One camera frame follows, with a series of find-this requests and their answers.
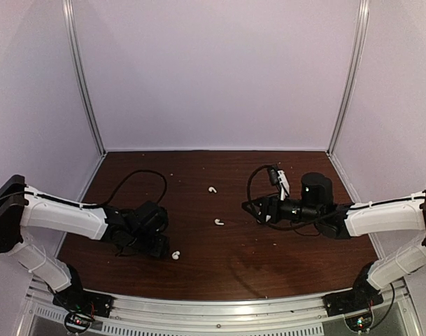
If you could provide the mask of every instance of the small white object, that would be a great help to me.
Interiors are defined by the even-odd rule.
[[[175,251],[174,253],[172,253],[172,258],[174,260],[178,260],[180,257],[180,251]]]

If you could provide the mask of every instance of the white wall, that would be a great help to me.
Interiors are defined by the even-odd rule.
[[[76,198],[98,160],[66,37],[61,1],[0,1],[0,186],[13,174]],[[55,251],[59,232],[35,230]],[[0,255],[0,336],[13,334],[30,277]]]
[[[326,149],[359,1],[75,0],[107,149]]]
[[[336,149],[363,201],[426,186],[426,1],[372,1],[357,84]],[[413,232],[379,234],[386,253]],[[406,278],[426,335],[426,267]]]

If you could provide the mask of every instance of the dark wood floor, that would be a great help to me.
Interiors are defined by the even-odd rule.
[[[368,237],[334,241],[279,232],[256,222],[243,210],[246,182],[263,164],[278,163],[298,197],[300,178],[322,172],[334,182],[334,200],[349,202],[324,153],[312,152],[158,152],[110,153],[85,198],[102,202],[135,169],[155,169],[169,180],[161,205],[169,212],[166,234],[179,260],[142,255],[115,257],[109,244],[69,234],[60,258],[79,271],[86,288],[149,298],[240,300],[279,298],[346,288],[360,268],[375,260]],[[214,186],[217,194],[208,193]],[[122,208],[158,198],[157,176],[135,176],[112,201]],[[275,191],[267,174],[255,179],[254,196]],[[219,227],[219,218],[225,226]],[[313,232],[304,228],[302,232]]]

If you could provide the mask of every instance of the wire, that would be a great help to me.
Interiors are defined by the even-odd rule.
[[[379,325],[382,322],[384,322],[384,320],[387,318],[388,314],[391,312],[391,310],[393,308],[393,304],[395,303],[396,292],[395,292],[395,287],[393,286],[392,283],[390,284],[390,287],[392,288],[392,292],[393,292],[393,294],[392,294],[392,302],[390,303],[390,306],[388,307],[388,309],[385,312],[384,316],[382,316],[382,318],[379,320],[379,322],[376,325],[370,327],[370,331],[373,330],[373,329],[375,329],[375,328],[377,328],[377,327],[379,327]]]
[[[266,223],[266,221],[263,220],[262,217],[258,214],[258,212],[256,211],[256,208],[255,208],[255,205],[253,204],[252,195],[251,195],[252,182],[253,182],[253,179],[255,178],[255,176],[260,171],[262,171],[263,169],[270,169],[270,168],[272,168],[272,166],[269,165],[269,164],[264,164],[261,167],[258,167],[257,169],[255,169],[253,171],[253,173],[250,175],[250,177],[248,178],[248,181],[247,181],[247,200],[248,200],[248,203],[250,205],[250,209],[253,213],[253,216],[261,223]]]
[[[133,175],[141,174],[141,173],[154,174],[154,175],[157,175],[157,176],[159,176],[159,177],[161,177],[161,178],[162,178],[162,180],[163,180],[163,182],[164,182],[163,192],[162,192],[162,194],[158,197],[158,200],[156,201],[156,203],[160,203],[160,202],[162,201],[163,197],[166,195],[166,192],[167,192],[167,190],[168,190],[168,181],[166,180],[166,177],[164,177],[164,175],[163,175],[162,173],[159,173],[158,171],[155,171],[155,170],[150,170],[150,169],[138,169],[138,170],[133,171],[132,173],[130,173],[130,174],[129,174],[129,175],[127,175],[126,177],[124,177],[124,178],[123,178],[123,180],[122,180],[121,182],[119,182],[119,183],[116,185],[115,189],[113,189],[113,192],[111,193],[110,197],[109,197],[109,198],[108,198],[105,202],[102,202],[102,203],[98,204],[98,206],[104,207],[104,206],[106,206],[106,205],[109,205],[109,204],[110,204],[110,202],[111,202],[111,201],[113,200],[113,198],[115,197],[115,195],[116,195],[116,193],[118,192],[118,190],[119,190],[119,189],[121,189],[121,187],[124,185],[124,183],[126,183],[126,182],[127,182],[127,180],[129,180],[129,179],[130,179]],[[87,209],[93,209],[93,208],[90,208],[90,205],[89,205],[89,206],[84,206],[84,208],[87,208]]]
[[[318,237],[318,236],[320,236],[321,235],[321,233],[320,232],[317,232],[317,233],[315,233],[315,234],[309,234],[309,233],[301,233],[300,231],[298,231],[297,229],[295,229],[294,230],[294,232],[297,234],[297,235],[299,235],[299,236],[303,236],[303,237]]]
[[[162,194],[158,197],[158,200],[156,201],[156,203],[160,203],[162,201],[163,197],[166,195],[166,192],[168,190],[168,181],[166,180],[166,177],[164,177],[163,174],[159,173],[158,171],[150,170],[150,169],[135,170],[132,173],[130,173],[129,175],[127,175],[126,177],[124,177],[123,180],[116,185],[115,189],[113,189],[113,192],[111,193],[110,197],[105,202],[102,202],[102,203],[99,203],[99,204],[82,204],[81,205],[81,203],[68,201],[66,199],[61,199],[61,198],[54,197],[54,196],[47,195],[47,194],[35,194],[34,192],[26,191],[26,190],[12,192],[11,194],[4,195],[4,196],[0,197],[0,201],[4,201],[4,200],[8,199],[9,197],[15,196],[15,195],[34,195],[34,196],[38,196],[40,198],[43,198],[45,200],[50,200],[50,201],[57,202],[57,203],[60,203],[60,204],[69,205],[71,207],[78,207],[78,208],[83,208],[83,209],[98,209],[98,208],[102,208],[106,205],[109,205],[110,202],[115,197],[118,190],[121,189],[121,187],[124,185],[124,183],[126,183],[127,180],[129,180],[133,175],[138,174],[138,173],[154,174],[154,175],[157,175],[157,176],[162,178],[162,180],[164,182],[164,188],[163,188]]]
[[[9,195],[4,195],[4,196],[0,197],[0,201],[4,201],[4,200],[8,199],[9,197],[15,196],[15,195],[33,195],[33,193],[30,192],[30,191],[24,191],[24,190],[23,191],[17,191],[17,192],[13,192]]]
[[[376,202],[376,203],[371,203],[371,204],[367,204],[367,205],[358,206],[356,208],[350,207],[349,210],[363,210],[363,209],[367,209],[369,207],[374,207],[376,205],[383,205],[383,204],[389,204],[389,203],[395,203],[395,202],[403,202],[403,201],[411,201],[411,200],[426,200],[426,196],[416,196],[414,198],[412,198],[412,197],[405,197],[405,198],[389,199],[389,200],[386,200],[386,201],[381,201],[381,202]]]

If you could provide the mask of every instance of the white robotic arm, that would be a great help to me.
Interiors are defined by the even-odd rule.
[[[159,258],[169,250],[169,239],[162,235],[167,225],[166,210],[149,201],[135,210],[83,204],[40,192],[18,175],[0,188],[0,253],[44,280],[56,303],[70,312],[86,314],[85,307],[90,312],[99,305],[98,315],[108,316],[105,300],[111,297],[83,290],[77,271],[35,245],[28,227],[70,232]]]
[[[307,173],[301,178],[301,199],[285,197],[281,193],[251,199],[252,179],[263,169],[267,169],[272,185],[276,184],[275,176],[284,175],[276,165],[256,169],[248,181],[248,201],[242,207],[258,223],[273,229],[291,231],[314,225],[318,232],[332,239],[350,239],[372,232],[419,231],[412,241],[391,255],[366,265],[351,290],[326,295],[324,300],[329,316],[382,303],[380,289],[426,265],[426,190],[376,203],[336,204],[331,180],[319,173]],[[290,221],[292,227],[277,225],[282,220]]]
[[[373,202],[354,204],[347,212],[346,229],[351,237],[374,232],[419,230],[419,234],[369,269],[367,281],[376,290],[426,265],[426,225],[423,206],[426,194],[418,192],[404,201],[373,206]]]

